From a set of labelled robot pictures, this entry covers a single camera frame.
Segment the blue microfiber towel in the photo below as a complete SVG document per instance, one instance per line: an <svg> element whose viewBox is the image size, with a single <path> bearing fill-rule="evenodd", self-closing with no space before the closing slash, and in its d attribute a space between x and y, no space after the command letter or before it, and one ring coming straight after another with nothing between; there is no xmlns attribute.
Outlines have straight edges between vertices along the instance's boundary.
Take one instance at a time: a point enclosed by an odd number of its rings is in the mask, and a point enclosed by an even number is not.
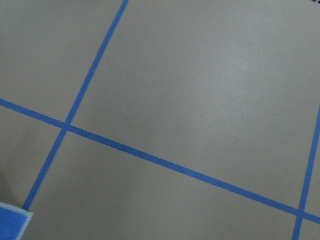
<svg viewBox="0 0 320 240"><path fill-rule="evenodd" d="M0 240L21 240L33 213L19 207L0 203Z"/></svg>

